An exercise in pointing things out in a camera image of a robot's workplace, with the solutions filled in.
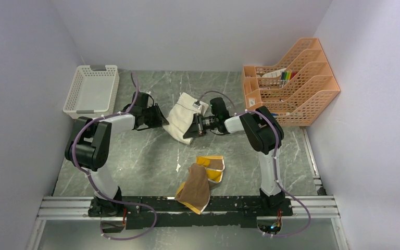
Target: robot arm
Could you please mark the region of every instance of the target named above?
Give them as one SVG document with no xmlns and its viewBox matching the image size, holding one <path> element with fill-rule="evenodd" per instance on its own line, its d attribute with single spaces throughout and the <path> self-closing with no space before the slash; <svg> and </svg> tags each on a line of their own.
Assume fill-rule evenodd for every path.
<svg viewBox="0 0 400 250">
<path fill-rule="evenodd" d="M 149 94 L 139 92 L 137 97 L 136 105 L 132 108 L 130 114 L 95 122 L 82 134 L 76 146 L 78 163 L 90 172 L 94 183 L 103 194 L 116 200 L 121 200 L 121 191 L 111 177 L 108 168 L 102 168 L 108 159 L 109 143 L 112 136 L 128 130 L 143 130 L 139 128 L 143 124 L 147 125 L 145 129 L 169 124 L 154 100 L 153 104 L 148 107 L 148 99 L 152 99 Z M 71 146 L 79 131 L 91 120 L 92 118 L 79 117 L 75 121 L 65 150 L 67 160 L 72 162 Z"/>
<path fill-rule="evenodd" d="M 272 129 L 258 115 L 245 113 L 241 116 L 230 117 L 222 98 L 214 98 L 210 103 L 212 116 L 203 117 L 200 114 L 194 115 L 193 123 L 184 135 L 184 138 L 203 136 L 208 129 L 215 128 L 222 134 L 244 131 L 252 148 L 257 152 L 260 161 L 262 194 L 269 197 L 282 193 L 276 184 L 273 160 L 274 157 L 278 159 L 278 155 L 280 154 L 281 140 L 284 138 L 284 132 L 269 110 L 264 106 L 256 109 L 269 119 L 280 136 L 277 155 L 273 155 L 276 144 L 275 135 Z M 277 163 L 277 173 L 279 172 L 279 163 Z"/>
<path fill-rule="evenodd" d="M 147 125 L 148 128 L 156 128 L 168 124 L 157 104 L 153 103 L 151 107 L 147 106 L 148 97 L 150 96 L 146 93 L 139 93 L 136 105 L 132 108 L 130 114 L 105 119 L 92 124 L 82 134 L 76 146 L 78 163 L 90 172 L 94 184 L 103 194 L 117 201 L 122 200 L 121 190 L 112 179 L 108 168 L 102 167 L 108 158 L 111 137 L 128 130 L 142 130 L 139 127 L 143 124 Z M 262 177 L 261 196 L 265 197 L 268 201 L 268 206 L 275 206 L 277 201 L 282 202 L 284 193 L 277 187 L 274 177 L 272 161 L 276 157 L 273 155 L 276 139 L 271 128 L 258 115 L 246 113 L 238 117 L 230 117 L 222 98 L 214 98 L 210 103 L 212 116 L 203 117 L 200 114 L 195 114 L 193 123 L 184 135 L 184 138 L 203 136 L 208 129 L 215 128 L 223 134 L 245 131 L 252 148 L 258 152 Z M 280 142 L 278 142 L 280 147 L 281 140 L 284 138 L 284 133 L 280 125 L 266 107 L 260 107 L 257 111 L 268 117 L 277 129 L 277 133 L 280 135 Z M 80 117 L 75 121 L 65 150 L 65 158 L 67 160 L 72 161 L 71 146 L 76 135 L 91 120 L 91 118 Z M 112 216 L 117 214 L 119 209 L 121 210 L 119 204 L 103 199 L 98 193 L 95 193 L 95 196 L 96 198 L 93 201 L 94 204 L 97 203 L 98 205 L 92 205 L 92 208 L 89 210 L 90 217 Z"/>
</svg>

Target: white cloth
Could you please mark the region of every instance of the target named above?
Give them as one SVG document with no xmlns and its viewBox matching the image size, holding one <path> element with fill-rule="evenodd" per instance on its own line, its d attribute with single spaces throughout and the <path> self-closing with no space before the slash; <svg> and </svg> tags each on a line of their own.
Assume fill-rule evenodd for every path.
<svg viewBox="0 0 400 250">
<path fill-rule="evenodd" d="M 192 138 L 184 139 L 183 135 L 191 126 L 194 114 L 200 113 L 204 115 L 209 108 L 208 104 L 200 101 L 202 108 L 201 110 L 197 109 L 192 106 L 196 101 L 197 99 L 183 92 L 166 118 L 169 121 L 169 125 L 165 125 L 163 128 L 179 142 L 191 143 Z"/>
</svg>

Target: folded towel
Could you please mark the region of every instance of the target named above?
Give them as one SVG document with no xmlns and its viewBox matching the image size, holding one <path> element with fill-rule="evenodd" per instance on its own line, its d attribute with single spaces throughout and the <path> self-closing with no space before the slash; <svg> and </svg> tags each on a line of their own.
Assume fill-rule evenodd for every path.
<svg viewBox="0 0 400 250">
<path fill-rule="evenodd" d="M 204 115 L 209 108 L 208 104 L 200 102 L 202 107 L 199 110 L 192 106 L 195 101 L 197 101 L 195 98 L 183 92 L 166 118 L 169 125 L 163 126 L 174 139 L 185 144 L 190 144 L 192 141 L 192 138 L 184 139 L 183 135 L 191 126 L 194 114 L 200 113 Z"/>
<path fill-rule="evenodd" d="M 188 169 L 189 176 L 176 192 L 176 200 L 201 214 L 210 199 L 210 189 L 221 182 L 224 171 L 222 156 L 198 156 Z"/>
</svg>

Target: metal frame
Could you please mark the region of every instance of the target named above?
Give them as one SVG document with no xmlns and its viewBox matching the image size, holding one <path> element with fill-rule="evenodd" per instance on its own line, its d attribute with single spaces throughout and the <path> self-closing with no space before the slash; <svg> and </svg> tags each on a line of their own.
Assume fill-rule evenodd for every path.
<svg viewBox="0 0 400 250">
<path fill-rule="evenodd" d="M 318 190 L 322 186 L 321 178 L 318 173 L 317 165 L 315 163 L 314 154 L 310 146 L 309 137 L 306 128 L 301 128 L 305 137 L 305 149 L 309 159 L 310 168 L 314 176 L 314 183 Z M 341 250 L 348 250 L 349 245 L 344 234 L 341 224 L 341 218 L 335 198 L 332 195 L 321 196 L 298 196 L 304 205 L 310 211 L 312 218 L 330 218 L 333 225 L 333 231 Z M 31 237 L 27 244 L 27 250 L 36 250 L 39 246 L 45 223 L 47 220 L 122 220 L 120 217 L 105 217 L 95 218 L 88 217 L 87 211 L 93 197 L 61 197 L 61 196 L 48 196 L 44 197 L 37 214 L 37 219 L 33 227 Z M 283 217 L 283 219 L 303 219 L 307 218 L 307 214 L 301 205 L 291 200 L 294 215 L 290 217 Z M 260 220 L 276 219 L 276 217 L 257 217 Z"/>
</svg>

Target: yellow cloth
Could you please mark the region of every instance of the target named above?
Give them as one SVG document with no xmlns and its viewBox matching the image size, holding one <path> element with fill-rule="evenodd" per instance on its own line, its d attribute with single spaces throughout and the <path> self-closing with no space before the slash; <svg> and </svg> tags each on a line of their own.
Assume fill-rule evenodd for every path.
<svg viewBox="0 0 400 250">
<path fill-rule="evenodd" d="M 223 167 L 219 169 L 209 168 L 211 164 L 211 160 L 222 160 Z M 208 175 L 208 181 L 211 181 L 215 184 L 221 182 L 223 177 L 223 170 L 224 170 L 224 161 L 223 156 L 221 155 L 209 155 L 209 156 L 197 156 L 197 164 L 202 165 L 206 168 L 206 173 Z"/>
</svg>

